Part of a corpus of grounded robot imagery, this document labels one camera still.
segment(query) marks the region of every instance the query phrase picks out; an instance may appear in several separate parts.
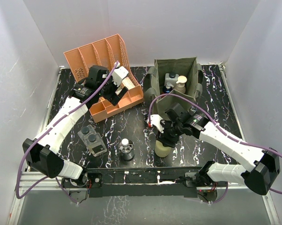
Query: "white panel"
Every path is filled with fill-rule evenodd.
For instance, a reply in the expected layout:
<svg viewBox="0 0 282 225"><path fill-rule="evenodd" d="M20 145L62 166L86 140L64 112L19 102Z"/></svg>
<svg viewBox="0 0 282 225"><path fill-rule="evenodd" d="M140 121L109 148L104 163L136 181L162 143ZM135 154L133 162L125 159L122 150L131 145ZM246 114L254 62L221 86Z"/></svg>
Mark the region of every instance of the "white panel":
<svg viewBox="0 0 282 225"><path fill-rule="evenodd" d="M111 33L126 43L130 63L198 57L226 61L258 0L123 0L109 2Z"/></svg>
<svg viewBox="0 0 282 225"><path fill-rule="evenodd" d="M119 33L131 65L226 61L259 0L24 0L55 60Z"/></svg>
<svg viewBox="0 0 282 225"><path fill-rule="evenodd" d="M22 143L37 134L57 72L25 4L0 0L0 224L9 216Z"/></svg>
<svg viewBox="0 0 282 225"><path fill-rule="evenodd" d="M23 0L59 64L63 52L109 36L107 0Z"/></svg>
<svg viewBox="0 0 282 225"><path fill-rule="evenodd" d="M246 140L282 153L282 0L261 1L226 68ZM282 191L280 162L273 188ZM282 195L271 196L282 223Z"/></svg>

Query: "white cap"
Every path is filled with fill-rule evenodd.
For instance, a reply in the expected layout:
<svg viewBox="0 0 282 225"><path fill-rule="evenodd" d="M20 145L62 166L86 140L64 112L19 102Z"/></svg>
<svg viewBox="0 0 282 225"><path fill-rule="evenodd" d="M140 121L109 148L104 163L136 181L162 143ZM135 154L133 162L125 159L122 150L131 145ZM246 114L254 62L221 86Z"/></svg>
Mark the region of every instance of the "white cap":
<svg viewBox="0 0 282 225"><path fill-rule="evenodd" d="M171 88L171 87L174 87L174 86L172 85L172 83L167 82L167 83L166 83L166 88L169 89L169 88Z"/></svg>
<svg viewBox="0 0 282 225"><path fill-rule="evenodd" d="M116 68L118 69L120 67L120 62L118 62Z"/></svg>
<svg viewBox="0 0 282 225"><path fill-rule="evenodd" d="M121 140L123 146L128 146L128 139L124 138Z"/></svg>
<svg viewBox="0 0 282 225"><path fill-rule="evenodd" d="M186 83L187 78L185 76L179 76L177 83Z"/></svg>

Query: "orange plastic rack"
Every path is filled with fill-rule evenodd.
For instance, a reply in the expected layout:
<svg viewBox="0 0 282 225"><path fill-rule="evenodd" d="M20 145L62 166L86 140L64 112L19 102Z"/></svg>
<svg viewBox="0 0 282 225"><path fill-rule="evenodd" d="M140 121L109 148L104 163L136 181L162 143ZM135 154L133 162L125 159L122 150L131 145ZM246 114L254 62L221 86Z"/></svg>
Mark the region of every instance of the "orange plastic rack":
<svg viewBox="0 0 282 225"><path fill-rule="evenodd" d="M126 45L119 34L75 48L64 55L76 82L88 77L91 66L100 65L111 70L117 60L129 72L128 77L122 82L122 86L126 86L128 92L116 106L101 97L99 102L90 108L95 123L143 102L142 87L131 72Z"/></svg>

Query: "gray plastic container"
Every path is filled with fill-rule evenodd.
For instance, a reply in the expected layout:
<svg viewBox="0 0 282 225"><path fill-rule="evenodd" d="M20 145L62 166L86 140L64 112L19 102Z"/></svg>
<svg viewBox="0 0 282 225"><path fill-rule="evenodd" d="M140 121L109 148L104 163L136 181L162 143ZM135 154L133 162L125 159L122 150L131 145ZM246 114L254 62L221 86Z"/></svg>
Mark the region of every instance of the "gray plastic container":
<svg viewBox="0 0 282 225"><path fill-rule="evenodd" d="M100 156L108 151L100 134L91 125L82 127L78 135L93 156Z"/></svg>

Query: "beige bottle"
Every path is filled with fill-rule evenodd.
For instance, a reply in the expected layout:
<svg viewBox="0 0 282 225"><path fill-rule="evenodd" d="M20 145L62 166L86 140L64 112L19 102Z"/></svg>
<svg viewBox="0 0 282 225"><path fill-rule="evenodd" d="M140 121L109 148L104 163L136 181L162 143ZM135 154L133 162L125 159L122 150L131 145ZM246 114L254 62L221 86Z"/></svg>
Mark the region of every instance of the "beige bottle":
<svg viewBox="0 0 282 225"><path fill-rule="evenodd" d="M169 155L171 147L164 147L161 142L156 140L155 153L157 156L163 158Z"/></svg>
<svg viewBox="0 0 282 225"><path fill-rule="evenodd" d="M174 86L174 90L177 90L184 94L186 92L186 87L185 87L186 82L187 82L187 78L185 76L179 76L178 81Z"/></svg>

